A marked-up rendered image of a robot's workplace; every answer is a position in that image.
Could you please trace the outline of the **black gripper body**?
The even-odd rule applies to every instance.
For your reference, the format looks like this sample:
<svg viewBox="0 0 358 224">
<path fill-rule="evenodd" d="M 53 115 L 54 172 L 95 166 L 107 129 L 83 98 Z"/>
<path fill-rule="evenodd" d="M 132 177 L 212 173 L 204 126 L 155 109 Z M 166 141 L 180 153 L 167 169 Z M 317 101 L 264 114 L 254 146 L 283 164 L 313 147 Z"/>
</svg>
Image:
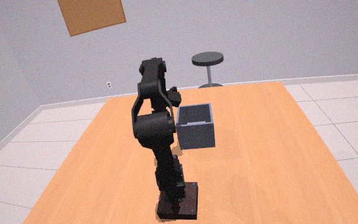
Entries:
<svg viewBox="0 0 358 224">
<path fill-rule="evenodd" d="M 154 108 L 155 113 L 167 111 L 166 107 L 163 107 L 163 103 L 161 97 L 150 98 L 151 108 Z"/>
</svg>

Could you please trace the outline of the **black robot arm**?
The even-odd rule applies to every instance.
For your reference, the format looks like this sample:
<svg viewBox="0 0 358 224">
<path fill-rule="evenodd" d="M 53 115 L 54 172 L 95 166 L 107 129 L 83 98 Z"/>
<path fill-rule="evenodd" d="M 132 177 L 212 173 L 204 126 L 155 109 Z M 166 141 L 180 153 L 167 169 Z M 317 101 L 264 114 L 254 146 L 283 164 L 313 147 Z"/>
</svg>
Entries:
<svg viewBox="0 0 358 224">
<path fill-rule="evenodd" d="M 137 84 L 138 96 L 131 108 L 132 132 L 142 147 L 153 150 L 157 159 L 155 180 L 159 191 L 165 190 L 164 201 L 182 202 L 186 188 L 183 167 L 170 148 L 174 143 L 173 133 L 177 133 L 172 106 L 179 107 L 181 94 L 176 86 L 166 91 L 164 72 L 167 71 L 162 57 L 142 61 L 139 72 L 142 79 Z M 138 116 L 144 100 L 157 97 L 161 97 L 163 107 L 169 107 L 170 112 Z"/>
</svg>

